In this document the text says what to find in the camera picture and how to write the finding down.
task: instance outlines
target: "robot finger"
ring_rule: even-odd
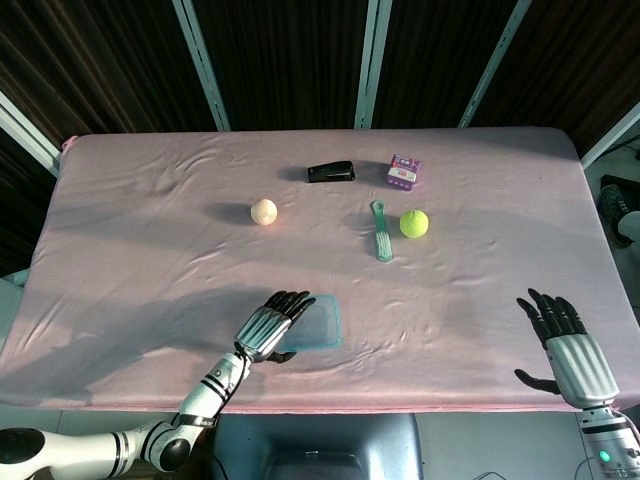
[[[558,382],[555,380],[534,378],[519,368],[515,369],[513,373],[515,373],[516,377],[518,377],[518,379],[527,387],[531,387],[535,390],[542,390],[543,392],[553,393],[554,395],[560,395],[560,388],[558,387]]]
[[[542,346],[546,348],[547,340],[551,337],[549,327],[542,320],[542,318],[540,318],[540,315],[538,314],[538,311],[535,309],[535,307],[527,302],[524,298],[518,298],[516,299],[516,302],[518,302],[520,308],[524,310],[524,312],[527,314],[527,317],[529,317],[529,320],[531,320],[533,330],[536,332],[536,335],[538,335]]]
[[[558,337],[562,335],[562,330],[560,329],[560,324],[558,324],[558,320],[556,319],[553,307],[549,304],[548,300],[544,298],[544,295],[540,295],[533,288],[529,289],[529,295],[531,295],[531,298],[533,298],[533,300],[536,302],[543,321],[549,327],[551,337]]]
[[[280,300],[280,298],[282,298],[282,296],[285,295],[286,293],[287,292],[285,292],[284,290],[280,290],[279,292],[274,293],[269,297],[269,300],[267,300],[264,303],[264,306],[273,308],[272,305],[274,305],[278,300]]]
[[[304,302],[298,305],[289,315],[291,319],[291,323],[294,324],[298,321],[298,319],[302,316],[302,314],[309,308],[311,305],[316,303],[315,298],[307,298]]]
[[[305,298],[307,298],[309,296],[309,292],[304,291],[304,292],[300,292],[297,295],[295,295],[290,301],[289,303],[287,303],[287,305],[285,305],[285,308],[283,309],[282,313],[291,318],[291,314],[292,312],[298,307],[298,305],[300,305]]]
[[[556,312],[556,318],[558,319],[560,328],[565,335],[573,335],[576,331],[573,327],[573,323],[569,319],[569,313],[564,308],[564,305],[558,301],[558,298],[559,297],[553,300],[553,308]]]
[[[565,312],[567,312],[567,317],[571,322],[575,333],[586,335],[587,329],[584,327],[582,321],[580,321],[580,316],[578,315],[578,312],[576,312],[576,309],[573,308],[573,305],[571,305],[562,297],[557,297],[556,302],[562,306]]]
[[[282,313],[285,310],[287,304],[295,296],[296,296],[296,292],[285,292],[284,295],[280,296],[275,302],[273,302],[273,305],[271,305],[271,308]]]
[[[297,352],[285,352],[285,353],[273,352],[271,355],[267,357],[267,362],[274,362],[274,363],[288,362],[296,355],[296,353]]]

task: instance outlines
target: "green brush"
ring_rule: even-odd
[[[391,253],[391,237],[384,223],[384,203],[375,200],[371,202],[371,209],[376,217],[376,257],[381,262],[390,262],[393,253]]]

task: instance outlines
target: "robotic arm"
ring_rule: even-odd
[[[515,370],[525,385],[562,395],[581,409],[580,428],[605,478],[640,478],[640,435],[631,421],[611,408],[620,393],[600,346],[591,337],[573,305],[529,290],[536,307],[517,302],[531,320],[547,353],[555,380],[531,377]]]
[[[49,468],[55,480],[112,478],[141,458],[165,472],[189,457],[203,429],[217,416],[252,363],[283,363],[295,355],[275,348],[284,334],[315,302],[309,292],[278,292],[259,307],[236,335],[227,353],[184,399],[175,425],[151,422],[134,430],[68,437],[27,428],[0,431],[0,478],[23,480]]]

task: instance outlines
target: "yellow-green ball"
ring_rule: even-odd
[[[409,210],[400,217],[400,231],[405,237],[418,238],[427,233],[429,217],[420,210]]]

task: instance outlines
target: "dark curtain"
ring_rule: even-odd
[[[196,0],[233,130],[353,128],[367,0]]]
[[[57,145],[215,130],[170,0],[4,1],[0,59],[0,90]]]
[[[584,154],[640,101],[640,2],[534,0],[473,121],[565,130]]]
[[[394,1],[373,127],[457,126],[515,3]]]
[[[0,130],[0,277],[29,268],[55,180]]]

